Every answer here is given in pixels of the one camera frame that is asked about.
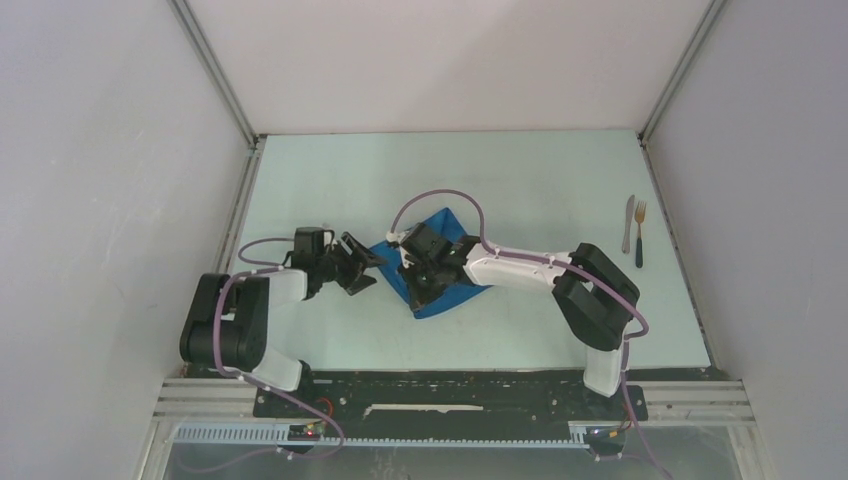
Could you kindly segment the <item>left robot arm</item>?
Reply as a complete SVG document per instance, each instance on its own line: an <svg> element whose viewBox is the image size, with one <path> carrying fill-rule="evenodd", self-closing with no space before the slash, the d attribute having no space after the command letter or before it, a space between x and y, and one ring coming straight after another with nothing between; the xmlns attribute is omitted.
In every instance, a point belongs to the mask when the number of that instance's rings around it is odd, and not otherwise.
<svg viewBox="0 0 848 480"><path fill-rule="evenodd" d="M301 227L280 262L252 260L250 270L229 275L206 273L198 281L179 340L183 361L215 367L223 376L251 379L279 389L278 404L304 416L316 403L309 365L268 344L273 304L313 298L327 283L353 296L375 284L370 268L386 265L347 232Z"/></svg>

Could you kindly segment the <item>blue cloth napkin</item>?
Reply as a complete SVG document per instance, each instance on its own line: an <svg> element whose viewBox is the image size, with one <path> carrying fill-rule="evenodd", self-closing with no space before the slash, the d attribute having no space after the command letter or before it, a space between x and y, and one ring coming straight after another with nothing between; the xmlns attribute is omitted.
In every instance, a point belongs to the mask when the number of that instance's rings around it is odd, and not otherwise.
<svg viewBox="0 0 848 480"><path fill-rule="evenodd" d="M461 225L450 208L443 208L439 210L437 213L424 220L423 223L435 232L446 237L451 242L458 241L466 234L465 228ZM398 272L398 268L401 266L401 256L399 252L391 248L389 243L385 240L371 246L370 250L375 255L386 260L386 264L378 266L378 270L391 288L400 296L402 301L408 304L408 289L401 274ZM486 290L487 287L475 285L455 285L448 287L440 298L423 307L419 311L413 312L412 315L416 320L425 320L440 315L455 307L459 307L463 303L482 294Z"/></svg>

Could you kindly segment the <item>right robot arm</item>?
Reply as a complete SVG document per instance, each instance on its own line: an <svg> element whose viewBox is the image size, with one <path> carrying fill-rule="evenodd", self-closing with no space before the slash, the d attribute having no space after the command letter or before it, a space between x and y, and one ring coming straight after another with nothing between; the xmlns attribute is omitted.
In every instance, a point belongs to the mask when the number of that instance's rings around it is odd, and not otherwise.
<svg viewBox="0 0 848 480"><path fill-rule="evenodd" d="M387 240L400 254L398 272L414 312L459 285L548 293L586 347L583 408L606 418L620 407L625 330L640 292L598 247L582 243L555 254L510 250L471 235L450 241L423 223L390 232Z"/></svg>

